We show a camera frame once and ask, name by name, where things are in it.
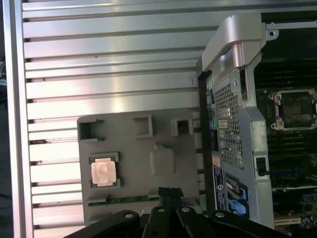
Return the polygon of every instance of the silver metal frame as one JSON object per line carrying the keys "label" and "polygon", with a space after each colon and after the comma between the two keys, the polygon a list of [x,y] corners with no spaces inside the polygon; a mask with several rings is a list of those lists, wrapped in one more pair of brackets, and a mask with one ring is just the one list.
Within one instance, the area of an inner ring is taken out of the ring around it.
{"label": "silver metal frame", "polygon": [[[222,20],[233,12],[317,9],[313,0],[280,3],[3,0],[15,237],[82,228],[79,116],[197,108],[195,61]],[[239,45],[236,52],[258,47]]]}
{"label": "silver metal frame", "polygon": [[33,237],[22,1],[3,1],[14,237]]}
{"label": "silver metal frame", "polygon": [[[248,187],[250,219],[273,228],[270,177],[258,175],[256,162],[257,158],[265,158],[268,170],[266,125],[257,108],[253,73],[261,61],[261,48],[265,43],[265,24],[262,23],[260,14],[231,16],[220,25],[204,50],[202,70],[212,71],[212,91],[215,95],[216,109],[219,103],[217,94],[222,92],[221,95],[224,97],[223,88],[227,87],[231,91],[230,97],[234,96],[237,99],[234,107],[239,108],[237,115],[230,116],[238,118],[239,124],[235,130],[242,142],[243,161],[236,158],[236,152],[233,153],[234,157],[227,159],[220,151],[220,167]],[[237,72],[241,67],[245,68],[246,99],[243,98],[240,74]],[[225,101],[228,105],[232,103],[230,98]]]}

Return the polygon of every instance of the cpu socket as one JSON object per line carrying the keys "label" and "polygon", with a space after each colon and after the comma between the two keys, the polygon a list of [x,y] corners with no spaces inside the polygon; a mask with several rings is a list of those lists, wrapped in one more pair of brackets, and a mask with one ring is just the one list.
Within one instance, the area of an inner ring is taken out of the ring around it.
{"label": "cpu socket", "polygon": [[274,130],[307,130],[317,127],[317,92],[315,89],[283,90],[269,94],[274,101]]}

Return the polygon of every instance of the label sticker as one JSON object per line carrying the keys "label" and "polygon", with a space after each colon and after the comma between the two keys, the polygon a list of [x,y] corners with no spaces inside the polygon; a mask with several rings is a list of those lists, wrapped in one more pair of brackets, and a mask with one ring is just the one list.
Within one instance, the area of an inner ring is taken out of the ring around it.
{"label": "label sticker", "polygon": [[214,198],[217,210],[225,210],[226,201],[224,193],[223,171],[220,167],[213,165],[213,183],[214,183]]}

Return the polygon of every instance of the screw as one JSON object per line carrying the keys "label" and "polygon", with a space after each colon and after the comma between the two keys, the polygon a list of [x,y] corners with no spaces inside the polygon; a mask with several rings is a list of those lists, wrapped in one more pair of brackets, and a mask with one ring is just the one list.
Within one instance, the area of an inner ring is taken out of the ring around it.
{"label": "screw", "polygon": [[216,217],[224,218],[224,214],[222,212],[217,212]]}
{"label": "screw", "polygon": [[125,214],[124,217],[125,218],[131,218],[131,217],[133,217],[133,215],[128,213],[128,214]]}
{"label": "screw", "polygon": [[183,208],[182,208],[182,211],[183,211],[183,212],[189,212],[190,209],[189,209],[188,207],[183,207]]}

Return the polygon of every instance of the mesh grille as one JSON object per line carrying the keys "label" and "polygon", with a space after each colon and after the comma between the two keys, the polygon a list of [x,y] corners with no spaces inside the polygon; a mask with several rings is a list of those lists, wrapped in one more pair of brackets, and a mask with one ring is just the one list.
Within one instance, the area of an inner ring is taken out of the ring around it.
{"label": "mesh grille", "polygon": [[214,99],[221,160],[243,170],[238,96],[231,92],[228,84],[215,92]]}

